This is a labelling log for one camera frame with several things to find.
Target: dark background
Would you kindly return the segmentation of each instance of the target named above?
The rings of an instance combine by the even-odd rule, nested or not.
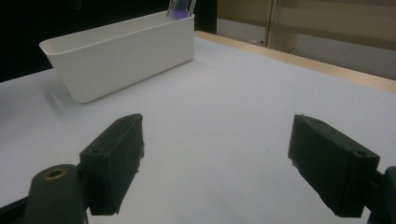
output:
[[[168,9],[169,0],[0,0],[0,82],[51,68],[38,43]],[[217,0],[197,0],[195,30],[216,32]]]

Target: white tabletop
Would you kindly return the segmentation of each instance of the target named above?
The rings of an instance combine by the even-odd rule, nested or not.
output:
[[[0,206],[141,113],[145,158],[120,213],[95,223],[366,223],[336,217],[288,159],[294,114],[396,164],[396,95],[197,38],[189,63],[86,105],[54,70],[0,84]]]

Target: wooden table edge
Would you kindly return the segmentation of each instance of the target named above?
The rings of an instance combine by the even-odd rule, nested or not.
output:
[[[195,36],[209,41],[213,41],[225,46],[230,46],[236,49],[245,50],[248,52],[256,53],[268,58],[276,59],[284,63],[295,64],[310,70],[318,71],[320,73],[330,75],[333,77],[340,77],[345,80],[361,84],[363,86],[371,87],[381,91],[396,93],[396,81],[376,77],[373,75],[365,74],[362,72],[346,69],[343,67],[335,66],[328,63],[322,63],[311,59],[306,59],[300,56],[280,52],[274,49],[267,49],[260,46],[245,43],[239,40],[234,40],[220,35],[212,35],[209,33],[196,31]]]

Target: white plastic bin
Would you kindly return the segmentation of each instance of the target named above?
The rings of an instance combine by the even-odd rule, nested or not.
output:
[[[194,17],[166,11],[39,44],[71,95],[87,103],[192,59]]]

